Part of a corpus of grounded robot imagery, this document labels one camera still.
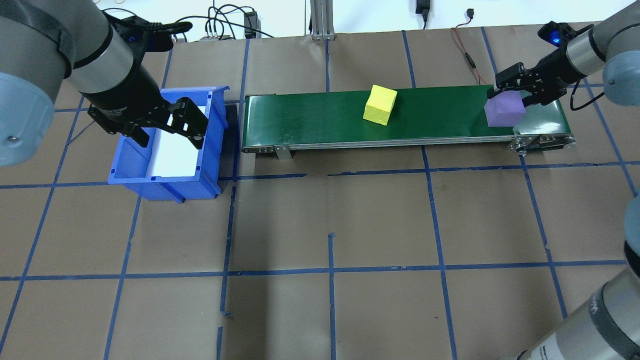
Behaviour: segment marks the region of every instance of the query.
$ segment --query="floor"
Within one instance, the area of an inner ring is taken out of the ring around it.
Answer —
[[[553,50],[537,26],[461,29],[485,78]],[[249,94],[473,85],[447,30],[177,44],[166,88]],[[577,103],[602,90],[598,76]],[[568,109],[568,99],[562,100]],[[64,84],[29,162],[0,168],[0,359],[498,359],[623,267],[637,108],[566,115],[574,149],[301,151],[223,144],[215,200],[141,200],[106,179],[117,137]]]

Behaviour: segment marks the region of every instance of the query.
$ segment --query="metal bracket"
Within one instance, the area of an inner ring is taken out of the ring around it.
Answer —
[[[311,1],[311,37],[314,40],[335,40],[333,30],[333,0]]]
[[[291,151],[288,146],[276,146],[276,155],[280,160],[289,160],[291,159]]]
[[[519,135],[509,143],[509,150],[520,156],[529,152],[568,149],[575,146],[572,135]]]

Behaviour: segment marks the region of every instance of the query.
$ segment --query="blue tape line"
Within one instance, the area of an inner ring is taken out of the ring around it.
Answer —
[[[55,112],[55,113],[75,113],[76,111],[78,111],[77,108],[75,108],[75,109],[57,109],[57,110],[54,110],[53,112]]]
[[[554,266],[606,266],[626,265],[624,259],[610,260],[578,260],[578,261],[554,261]],[[548,263],[485,263],[485,264],[457,264],[445,265],[446,270],[482,270],[501,268],[539,268],[546,267]],[[212,272],[174,272],[174,273],[148,273],[125,274],[126,279],[171,279],[176,277],[223,277],[228,276],[270,276],[293,274],[327,274],[330,272],[402,272],[402,271],[435,271],[440,270],[440,265],[410,265],[410,266],[362,266],[362,267],[334,267],[334,268],[302,268],[289,270],[264,270],[264,271],[212,271]],[[50,281],[50,280],[100,280],[119,279],[120,274],[83,274],[83,275],[29,275],[25,281]],[[20,276],[1,276],[0,281],[19,281]]]
[[[491,60],[491,66],[493,67],[493,74],[498,73],[498,67],[495,66],[495,58],[493,57],[493,52],[491,51],[491,45],[489,44],[489,38],[486,36],[486,30],[484,30],[484,26],[480,27],[482,31],[482,37],[484,38],[484,44],[486,45],[486,50],[489,52],[489,60]]]
[[[124,285],[125,274],[127,273],[127,265],[129,264],[129,256],[131,254],[131,239],[136,231],[136,224],[138,223],[138,214],[140,213],[140,203],[142,202],[142,196],[138,195],[136,201],[136,207],[133,211],[133,217],[131,219],[131,228],[129,229],[129,240],[127,241],[127,248],[124,252],[124,259],[122,260],[122,268],[120,269],[120,276],[118,277],[118,289],[116,291],[116,299],[113,303],[113,311],[111,312],[111,321],[109,322],[109,332],[107,333],[107,342],[104,345],[103,360],[109,359],[109,351],[111,350],[111,340],[113,339],[113,329],[116,325],[116,317],[118,316],[118,307],[120,306],[120,297],[122,296],[122,286]]]
[[[575,163],[575,164],[547,164],[547,165],[527,165],[527,168],[570,168],[570,167],[612,167],[620,166],[622,163],[613,161],[610,163]]]
[[[506,264],[466,264],[446,265],[447,270],[482,270],[482,269],[512,269],[512,268],[542,268],[549,263],[506,263]]]
[[[216,360],[222,356],[222,326],[218,327],[218,337],[216,338]]]
[[[76,124],[78,121],[78,115],[80,114],[80,107],[84,101],[84,96],[80,96],[80,103],[78,104],[78,111],[76,111],[76,115],[74,116],[74,121],[71,123],[71,128],[69,129],[69,133],[67,135],[67,142],[71,139],[71,136],[74,134],[74,129],[76,128]],[[58,178],[60,177],[60,171],[62,171],[62,164],[65,162],[65,157],[67,156],[68,147],[65,146],[62,150],[62,155],[60,156],[60,162],[58,163],[58,169],[56,170],[56,175],[53,179],[53,184],[58,182]],[[13,316],[15,314],[15,309],[18,306],[18,301],[20,300],[20,295],[22,294],[22,288],[24,287],[24,282],[26,281],[27,273],[29,272],[29,267],[31,266],[31,260],[33,260],[33,254],[35,253],[36,246],[38,245],[38,240],[40,239],[40,233],[42,232],[42,227],[44,226],[45,219],[47,218],[47,212],[49,211],[49,206],[51,205],[51,199],[53,198],[55,187],[51,187],[49,190],[49,196],[47,197],[47,202],[45,203],[44,209],[42,210],[42,216],[40,217],[40,223],[38,224],[38,230],[33,238],[33,243],[31,244],[31,249],[29,250],[29,256],[27,256],[27,261],[24,265],[24,269],[22,271],[22,275],[20,277],[20,283],[18,283],[18,288],[15,292],[15,296],[13,298],[13,303],[11,305],[11,310],[9,311],[9,316],[4,325],[4,331],[2,333],[2,338],[0,338],[0,354],[2,354],[2,350],[4,348],[4,343],[6,341],[6,336],[9,333],[9,328],[11,327],[11,322],[13,321]]]
[[[223,267],[225,273],[229,271],[229,261],[231,258],[231,237],[233,235],[233,228],[234,228],[235,203],[236,203],[236,187],[234,186],[231,189],[231,201],[229,205],[229,220],[227,222],[227,244],[225,245],[225,264]],[[227,282],[228,282],[228,277],[224,276],[222,278],[222,289],[220,291],[220,311],[222,312],[225,311],[225,307],[227,306]]]
[[[339,174],[329,174],[327,176],[353,176],[353,175],[385,175],[385,174],[421,174],[424,173],[423,168],[411,168],[405,170],[364,170],[364,171],[345,171]]]
[[[325,77],[325,90],[329,92],[330,82],[329,82],[329,40],[324,41],[324,77]]]
[[[333,238],[335,234],[329,234],[329,268],[333,268]]]
[[[85,126],[85,127],[84,127],[84,129],[80,130],[80,132],[78,133],[78,135],[75,135],[75,136],[73,137],[73,139],[69,140],[69,141],[67,142],[67,146],[69,146],[72,142],[74,142],[74,141],[78,138],[78,136],[82,135],[82,133],[84,133],[84,132],[85,132],[85,131],[86,131],[86,130],[91,126],[91,125],[93,125],[93,124],[95,124],[95,120],[91,121],[91,122],[89,123],[89,125]]]
[[[238,176],[237,180],[264,180],[264,179],[292,179],[295,177],[305,177],[306,174],[280,174],[280,175],[254,175]]]
[[[118,307],[120,305],[120,297],[122,296],[122,286],[124,285],[124,273],[127,271],[127,262],[129,260],[129,253],[131,251],[131,242],[127,243],[127,250],[125,251],[125,260],[122,262],[122,274],[118,281],[118,290],[116,291],[116,299],[113,304],[113,310],[111,312],[111,321],[109,322],[109,332],[107,333],[107,342],[104,345],[103,360],[109,359],[109,351],[111,350],[111,340],[113,339],[113,329],[116,325],[116,317],[118,316]]]
[[[560,312],[562,312],[563,318],[567,317],[566,306],[564,305],[564,297],[562,295],[562,289],[560,288],[560,282],[558,281],[558,276],[556,274],[556,267],[554,266],[554,260],[551,256],[551,250],[548,248],[547,241],[547,233],[545,232],[545,227],[542,224],[542,217],[540,216],[540,209],[538,207],[538,201],[536,200],[536,194],[533,190],[533,185],[531,184],[531,178],[529,177],[529,170],[527,169],[527,164],[524,160],[524,157],[520,157],[520,163],[522,164],[522,171],[524,173],[525,180],[527,182],[527,187],[529,189],[529,197],[531,198],[531,204],[533,205],[533,211],[536,214],[536,221],[538,222],[538,229],[540,230],[540,237],[542,238],[542,245],[545,248],[545,253],[547,254],[547,262],[549,265],[549,270],[551,271],[551,278],[554,282],[554,287],[556,288],[556,295],[558,297],[558,304],[560,305]]]
[[[53,184],[25,184],[25,185],[0,185],[2,189],[34,189],[34,188],[52,188]]]
[[[589,85],[589,81],[587,81],[587,79],[585,79],[584,82],[587,85]],[[591,98],[593,99],[595,96],[593,95],[593,91],[591,90],[590,86],[587,87],[587,91],[589,92],[589,96],[591,96]],[[616,141],[614,140],[613,135],[611,134],[611,130],[609,130],[609,126],[607,125],[607,121],[606,121],[604,115],[602,115],[602,111],[600,110],[600,105],[598,105],[598,101],[595,101],[593,103],[593,107],[595,108],[596,112],[598,113],[598,116],[600,117],[600,121],[602,122],[602,126],[604,127],[604,131],[607,133],[607,136],[609,137],[609,141],[611,142],[611,146],[613,147],[613,151],[616,153],[616,157],[618,158],[618,161],[620,161],[620,163],[621,163],[622,171],[625,173],[625,177],[627,178],[627,182],[629,183],[629,188],[631,188],[631,192],[634,194],[634,197],[636,197],[638,195],[638,193],[636,191],[636,186],[634,185],[634,182],[631,179],[631,175],[629,174],[629,170],[627,169],[627,166],[625,165],[624,161],[622,160],[622,155],[620,154],[620,150],[618,149],[618,145],[616,144]]]
[[[75,109],[57,109],[54,110],[53,112],[55,113],[75,113],[76,111],[87,111],[89,110],[89,108],[75,108]]]
[[[72,188],[76,186],[105,186],[105,185],[109,185],[109,183],[105,181],[95,181],[90,183],[0,185],[0,190],[2,189],[33,189],[33,188]]]
[[[580,84],[578,85],[579,88],[588,88],[588,87],[592,87],[592,88],[603,88],[604,84]]]
[[[125,274],[125,279],[174,279],[183,277],[221,277],[227,275],[222,271],[204,272],[165,272],[156,274]]]
[[[555,266],[602,266],[602,265],[626,265],[627,260],[582,260],[582,261],[555,261]]]
[[[111,184],[106,181],[92,181],[89,183],[61,183],[53,185],[56,188],[75,188],[82,186],[111,186]]]
[[[136,208],[133,211],[133,220],[131,221],[131,228],[129,229],[129,241],[133,239],[133,234],[136,232],[136,224],[138,223],[138,214],[140,213],[140,204],[142,203],[142,196],[138,195],[136,201]]]
[[[406,31],[402,30],[402,39],[404,40],[404,51],[406,52],[406,61],[409,63],[409,75],[411,75],[411,87],[415,89],[415,76],[413,75],[413,63],[411,61],[411,51],[409,51],[409,41],[406,39]]]
[[[86,275],[30,275],[27,281],[50,281],[50,280],[104,280],[118,279],[118,274],[86,274]]]
[[[169,55],[166,57],[166,65],[164,67],[164,75],[162,77],[162,85],[160,88],[166,87],[166,78],[169,76],[169,65],[171,65],[171,57],[173,55],[173,49],[169,50]]]
[[[249,270],[249,271],[229,271],[229,276],[273,276],[273,275],[299,275],[299,274],[326,274],[330,272],[328,268],[302,268],[290,270]]]
[[[522,167],[520,165],[499,165],[499,166],[488,166],[488,167],[440,167],[440,168],[432,168],[430,172],[450,172],[450,171],[461,171],[461,170],[519,170]]]
[[[333,284],[333,239],[335,234],[329,234],[329,304],[330,313],[329,321],[331,328],[331,360],[336,360],[336,346],[335,346],[335,286]]]
[[[458,360],[458,351],[456,350],[456,338],[453,332],[453,319],[451,316],[451,304],[449,303],[449,288],[447,287],[447,272],[444,262],[444,254],[442,252],[442,242],[440,241],[440,228],[438,227],[438,213],[436,211],[436,202],[433,196],[433,183],[431,182],[431,170],[429,168],[429,159],[427,152],[422,148],[422,160],[424,162],[424,170],[427,175],[427,188],[429,190],[429,204],[431,205],[431,219],[433,220],[433,231],[436,236],[436,247],[438,249],[438,265],[440,266],[440,279],[442,282],[442,296],[444,298],[444,309],[447,315],[447,328],[449,328],[449,343],[451,344],[451,356],[454,360]]]
[[[249,62],[249,44],[251,39],[246,39],[246,43],[244,45],[244,60],[242,65],[242,81],[240,82],[240,101],[238,104],[238,125],[237,125],[237,136],[236,136],[236,149],[234,152],[234,171],[233,176],[234,180],[237,179],[238,176],[238,163],[240,161],[240,125],[243,122],[243,111],[244,111],[244,87],[246,85],[246,68]]]

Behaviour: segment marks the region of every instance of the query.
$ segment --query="conveyor belt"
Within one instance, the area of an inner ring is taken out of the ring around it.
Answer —
[[[288,150],[477,142],[512,142],[514,150],[532,151],[573,142],[558,101],[528,107],[516,127],[488,127],[488,88],[400,89],[388,126],[362,119],[368,91],[249,96],[242,151],[286,157]]]

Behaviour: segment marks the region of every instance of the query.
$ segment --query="blue tape grid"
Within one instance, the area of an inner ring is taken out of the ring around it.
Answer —
[[[67,156],[68,144],[69,140],[73,137],[74,129],[76,128],[76,124],[78,121],[78,116],[80,115],[80,109],[82,103],[84,101],[84,97],[80,96],[80,102],[78,103],[78,107],[76,109],[76,115],[74,116],[74,121],[71,124],[71,128],[69,129],[69,133],[67,135],[67,142],[65,142],[65,148],[62,151],[62,155],[60,156],[60,161],[58,162],[58,169],[56,170],[56,175],[53,179],[53,185],[58,182],[58,178],[60,177],[60,172],[62,171],[62,164],[65,162],[65,157]],[[4,331],[2,333],[2,338],[0,338],[0,354],[2,354],[2,350],[4,348],[4,343],[6,341],[6,336],[9,333],[9,328],[11,327],[11,323],[13,321],[13,316],[15,314],[15,309],[18,306],[18,301],[20,300],[20,294],[22,294],[22,288],[26,281],[27,273],[29,272],[29,266],[31,266],[31,260],[33,259],[33,254],[35,253],[36,246],[38,245],[38,240],[40,239],[40,233],[42,232],[42,226],[44,225],[45,219],[47,218],[47,212],[49,211],[49,206],[51,205],[51,199],[53,198],[53,193],[55,191],[55,186],[51,187],[49,190],[49,196],[47,197],[47,202],[45,203],[44,209],[42,210],[42,216],[40,217],[40,223],[38,224],[38,230],[36,231],[35,237],[33,239],[33,243],[31,244],[31,249],[29,250],[29,256],[27,257],[27,261],[24,265],[24,269],[22,271],[22,275],[20,277],[20,283],[18,284],[17,291],[13,298],[13,303],[11,305],[11,310],[9,312],[9,317],[4,325]]]
[[[489,53],[489,59],[491,60],[491,65],[493,67],[494,75],[498,73],[498,68],[495,64],[495,58],[493,57],[493,52],[491,50],[491,44],[489,44],[489,39],[486,36],[486,30],[484,27],[481,28],[482,35],[484,38],[484,44],[486,45],[486,50]],[[529,177],[529,169],[527,167],[527,163],[524,160],[524,157],[520,157],[520,166],[522,167],[522,172],[524,173],[525,181],[527,183],[527,188],[529,189],[529,197],[531,198],[531,204],[533,206],[533,211],[536,215],[536,220],[538,222],[538,229],[540,230],[540,238],[542,239],[542,245],[545,248],[545,254],[547,255],[547,264],[549,266],[549,271],[551,273],[551,278],[554,283],[554,288],[556,289],[556,296],[558,299],[558,304],[560,306],[560,312],[562,313],[563,318],[567,317],[566,306],[564,304],[564,297],[562,295],[562,289],[560,288],[560,282],[558,281],[558,276],[556,273],[556,267],[554,265],[553,256],[551,255],[551,250],[547,247],[547,233],[545,232],[545,226],[542,224],[542,216],[540,215],[540,209],[538,207],[538,201],[536,200],[536,194],[533,189],[533,185],[531,184],[531,178]]]
[[[490,55],[490,59],[492,62],[492,67],[494,69],[495,72],[497,72],[497,68],[495,65],[495,60],[493,58],[493,54],[491,52],[491,48],[488,42],[488,38],[486,36],[486,32],[484,30],[484,28],[481,28],[481,31],[483,33],[483,37],[484,37],[484,41],[485,44],[487,45],[487,50],[489,52]],[[410,70],[410,76],[411,76],[411,80],[412,80],[412,87],[415,88],[415,76],[413,74],[413,65],[412,65],[412,59],[411,59],[411,54],[410,54],[410,49],[409,49],[409,45],[408,45],[408,41],[406,38],[406,32],[402,31],[403,34],[403,41],[404,41],[404,46],[405,46],[405,51],[406,51],[406,55],[407,55],[407,62],[408,62],[408,66],[409,66],[409,70]],[[244,64],[243,64],[243,79],[242,79],[242,85],[241,85],[241,98],[244,96],[244,84],[246,81],[246,66],[247,66],[247,58],[248,58],[248,51],[249,51],[249,41],[247,41],[246,43],[246,47],[245,47],[245,53],[244,53]],[[167,59],[167,64],[166,64],[166,68],[165,68],[165,72],[164,72],[164,79],[162,82],[162,86],[164,87],[166,84],[166,77],[168,75],[168,70],[170,67],[170,62],[171,62],[171,57],[172,57],[172,52],[169,53],[168,55],[168,59]],[[326,91],[328,92],[330,90],[330,80],[329,80],[329,43],[328,41],[325,42],[325,74],[326,74]],[[580,87],[584,87],[587,88],[587,90],[589,91],[590,96],[593,97],[593,92],[591,91],[591,88],[593,87],[601,87],[603,86],[602,84],[585,84],[585,85],[581,85]],[[74,132],[74,128],[76,126],[77,123],[77,118],[80,112],[82,111],[86,111],[86,108],[82,108],[83,99],[81,99],[78,108],[76,109],[62,109],[62,110],[56,110],[56,112],[76,112],[76,115],[74,117],[74,123],[72,125],[72,128],[69,132],[68,138],[67,138],[67,146],[70,142],[73,141],[73,139],[75,138],[71,138],[73,132]],[[225,101],[225,103],[229,103],[229,104],[237,104],[239,103],[240,106],[243,105],[243,101],[238,100],[238,101]],[[118,279],[118,291],[116,293],[116,300],[114,303],[114,308],[113,308],[113,313],[112,313],[112,317],[111,317],[111,323],[109,325],[109,333],[108,333],[108,340],[105,346],[105,352],[104,352],[104,359],[108,359],[108,352],[109,352],[109,347],[111,344],[111,340],[113,337],[113,327],[115,326],[115,320],[116,320],[116,316],[117,316],[117,312],[118,312],[118,305],[119,305],[119,300],[120,300],[120,296],[122,294],[122,285],[124,283],[124,279],[165,279],[165,278],[184,278],[184,277],[222,277],[223,278],[223,290],[222,290],[222,294],[226,293],[226,282],[228,277],[235,277],[235,276],[269,276],[269,275],[289,275],[289,274],[330,274],[330,303],[331,303],[331,310],[330,310],[330,323],[331,323],[331,337],[332,337],[332,359],[336,358],[336,353],[335,353],[335,291],[333,289],[333,275],[335,273],[339,273],[339,272],[395,272],[395,271],[440,271],[441,276],[442,276],[442,286],[443,286],[443,295],[444,295],[444,300],[445,300],[445,311],[447,313],[447,325],[449,328],[449,337],[450,337],[450,342],[451,342],[451,347],[452,347],[452,355],[454,359],[457,359],[457,353],[456,353],[456,348],[455,348],[455,340],[454,340],[454,333],[453,333],[453,326],[452,326],[452,319],[451,319],[451,309],[450,309],[450,305],[449,305],[449,296],[448,296],[448,291],[447,291],[447,285],[446,285],[446,270],[479,270],[479,269],[500,269],[500,268],[539,268],[539,267],[550,267],[552,269],[552,276],[554,276],[554,285],[556,286],[556,291],[558,293],[558,297],[559,297],[559,303],[561,305],[561,309],[563,312],[563,316],[566,316],[566,309],[564,308],[564,304],[563,304],[563,300],[562,300],[562,295],[561,292],[559,291],[559,283],[557,281],[557,276],[555,275],[555,267],[559,267],[559,266],[604,266],[604,265],[625,265],[626,261],[623,259],[612,259],[612,260],[598,260],[598,261],[553,261],[552,257],[550,256],[550,252],[548,251],[548,249],[546,249],[546,235],[544,233],[544,228],[542,226],[542,221],[540,218],[540,212],[538,209],[538,205],[535,201],[535,196],[534,196],[534,190],[533,187],[531,186],[531,181],[529,179],[528,176],[528,169],[530,168],[568,168],[568,167],[599,167],[599,166],[621,166],[624,171],[625,171],[625,175],[627,177],[627,180],[631,186],[631,188],[634,190],[634,195],[635,195],[635,188],[634,185],[631,181],[631,178],[628,174],[628,171],[626,169],[627,165],[640,165],[640,161],[623,161],[622,157],[620,156],[620,152],[617,148],[617,145],[615,144],[615,141],[611,135],[611,132],[609,131],[609,128],[607,126],[607,123],[605,121],[604,116],[602,115],[602,112],[600,111],[599,106],[597,105],[597,102],[595,103],[596,106],[596,111],[598,112],[598,115],[603,123],[603,126],[605,128],[605,131],[607,132],[607,136],[609,137],[612,146],[614,147],[614,150],[616,152],[616,155],[618,157],[617,162],[611,162],[611,163],[600,163],[600,164],[596,164],[596,163],[579,163],[579,164],[548,164],[548,165],[527,165],[524,161],[524,159],[521,160],[521,165],[504,165],[504,166],[494,166],[494,167],[460,167],[460,168],[429,168],[428,165],[428,159],[426,157],[426,152],[424,150],[424,146],[422,147],[422,153],[423,153],[423,160],[425,163],[425,168],[424,169],[404,169],[404,170],[377,170],[377,171],[360,171],[360,172],[343,172],[341,174],[330,174],[329,176],[357,176],[357,175],[371,175],[371,174],[411,174],[411,173],[425,173],[427,175],[427,182],[428,182],[428,188],[429,188],[429,202],[431,204],[432,207],[432,221],[434,222],[434,231],[436,232],[436,246],[438,247],[438,265],[422,265],[422,266],[366,266],[366,267],[342,267],[342,268],[335,268],[333,266],[333,235],[331,234],[329,236],[329,257],[330,257],[330,266],[328,268],[302,268],[302,269],[292,269],[292,270],[265,270],[265,271],[229,271],[228,270],[228,262],[229,262],[229,257],[230,257],[230,247],[231,247],[231,234],[232,234],[232,226],[233,226],[233,211],[234,211],[234,202],[235,202],[235,196],[236,196],[236,188],[233,187],[232,190],[232,200],[231,200],[231,204],[230,204],[230,213],[229,213],[229,225],[228,225],[228,233],[227,233],[227,248],[225,250],[225,269],[222,272],[185,272],[185,273],[160,273],[160,274],[127,274],[126,273],[126,266],[128,263],[128,258],[129,258],[129,253],[131,250],[131,239],[133,237],[134,234],[134,230],[135,230],[135,225],[136,225],[136,221],[137,221],[137,217],[138,217],[138,212],[140,209],[140,202],[141,199],[138,197],[138,201],[136,203],[136,209],[134,211],[134,216],[133,216],[133,220],[132,220],[132,225],[131,225],[131,230],[130,230],[130,235],[129,235],[129,241],[127,243],[127,249],[125,251],[125,257],[123,260],[123,265],[122,265],[122,270],[120,272],[120,274],[86,274],[86,275],[26,275],[28,272],[28,268],[31,262],[31,259],[33,258],[33,253],[35,251],[35,247],[37,245],[37,241],[38,238],[40,236],[40,232],[42,230],[42,226],[44,224],[44,220],[49,208],[49,205],[51,203],[51,199],[52,199],[52,195],[54,193],[55,188],[57,187],[73,187],[73,186],[107,186],[107,183],[104,182],[93,182],[93,183],[58,183],[58,177],[62,168],[62,164],[64,161],[64,158],[66,156],[67,153],[67,146],[65,146],[65,150],[63,151],[62,157],[60,159],[60,163],[58,166],[58,170],[56,172],[56,177],[54,179],[54,182],[51,184],[21,184],[21,185],[3,185],[0,186],[0,190],[1,189],[11,189],[11,188],[50,188],[50,193],[49,193],[49,197],[47,198],[47,202],[45,205],[45,209],[43,210],[43,215],[41,217],[40,220],[40,224],[38,226],[38,231],[36,232],[36,236],[34,239],[34,242],[32,244],[31,247],[31,251],[29,253],[28,256],[28,260],[27,263],[25,265],[25,269],[22,273],[21,276],[16,276],[16,277],[0,277],[0,281],[18,281],[19,282],[19,286],[18,286],[18,290],[16,292],[16,296],[14,298],[13,304],[12,304],[12,309],[10,311],[10,315],[7,319],[4,331],[3,331],[3,336],[2,339],[0,340],[0,352],[2,351],[2,348],[4,347],[4,343],[6,341],[6,336],[7,333],[9,331],[11,322],[12,322],[12,318],[15,314],[15,309],[17,307],[18,304],[18,300],[20,297],[20,293],[22,291],[22,287],[24,286],[24,283],[26,281],[52,281],[52,280],[83,280],[83,279]],[[536,212],[536,219],[538,220],[538,224],[541,230],[541,236],[543,238],[543,243],[545,244],[545,250],[548,253],[548,261],[545,263],[494,263],[494,264],[460,264],[460,265],[446,265],[444,263],[444,256],[442,254],[442,244],[440,243],[440,237],[439,237],[439,228],[437,225],[437,212],[436,212],[436,207],[435,207],[435,201],[433,199],[433,189],[431,186],[431,176],[430,173],[432,172],[451,172],[451,171],[464,171],[464,170],[509,170],[509,169],[522,169],[525,173],[525,180],[527,181],[527,186],[529,188],[530,191],[530,196],[532,198],[532,205],[534,206],[534,210]],[[292,177],[304,177],[306,176],[306,174],[278,174],[278,175],[270,175],[270,176],[237,176],[237,160],[234,163],[234,177],[230,177],[228,179],[226,178],[221,178],[221,181],[224,180],[231,180],[231,181],[241,181],[241,180],[256,180],[256,179],[282,179],[282,178],[292,178]],[[221,311],[224,311],[224,306],[226,303],[225,300],[226,296],[221,295]],[[222,344],[222,334],[223,334],[223,327],[219,327],[218,328],[218,336],[216,338],[216,358],[219,359],[220,355],[221,355],[221,344]]]
[[[453,319],[451,316],[451,304],[449,303],[449,289],[447,287],[447,268],[444,262],[444,254],[442,252],[442,242],[440,241],[440,228],[438,227],[438,212],[436,210],[436,202],[433,196],[433,186],[431,182],[431,171],[429,170],[429,160],[427,152],[422,149],[422,160],[424,161],[424,173],[427,175],[427,188],[429,190],[429,204],[431,206],[431,219],[433,221],[433,230],[436,236],[436,248],[438,249],[438,266],[440,267],[440,278],[442,281],[442,296],[444,298],[444,309],[447,315],[447,328],[449,329],[449,343],[451,344],[451,356],[454,360],[458,358],[456,350],[456,338],[453,331]]]
[[[120,306],[120,297],[122,296],[122,286],[124,285],[125,274],[127,273],[127,265],[129,264],[129,255],[131,254],[131,240],[136,230],[136,223],[138,222],[138,213],[140,212],[140,203],[142,197],[138,196],[136,201],[136,209],[133,211],[133,219],[131,220],[131,229],[129,230],[129,239],[127,241],[127,248],[124,253],[124,259],[122,260],[122,269],[118,276],[118,289],[116,291],[116,299],[113,303],[113,310],[111,312],[111,321],[109,322],[109,332],[107,333],[107,342],[104,345],[103,360],[109,359],[109,351],[111,350],[111,340],[113,339],[113,329],[116,325],[116,317],[118,316],[118,307]]]
[[[593,95],[593,91],[591,89],[591,86],[589,84],[589,81],[587,79],[585,79],[584,82],[587,85],[587,91],[589,92],[589,96],[593,99],[594,95]],[[629,174],[629,170],[627,169],[627,165],[622,160],[622,155],[620,154],[620,150],[618,149],[618,145],[616,144],[616,141],[614,140],[613,135],[611,134],[611,130],[609,130],[609,125],[607,125],[607,120],[605,119],[604,115],[602,115],[602,111],[600,110],[600,105],[598,104],[598,101],[595,101],[593,103],[593,107],[595,108],[596,112],[598,113],[598,117],[600,118],[600,121],[602,122],[602,127],[604,127],[604,131],[607,133],[607,137],[609,138],[609,141],[611,142],[611,147],[613,147],[613,151],[616,153],[616,157],[618,158],[618,161],[621,163],[622,171],[624,172],[625,177],[627,178],[627,182],[629,183],[629,187],[631,188],[631,192],[634,194],[634,197],[635,197],[635,196],[638,195],[637,192],[636,192],[636,187],[634,185],[633,180],[631,180],[631,175]]]

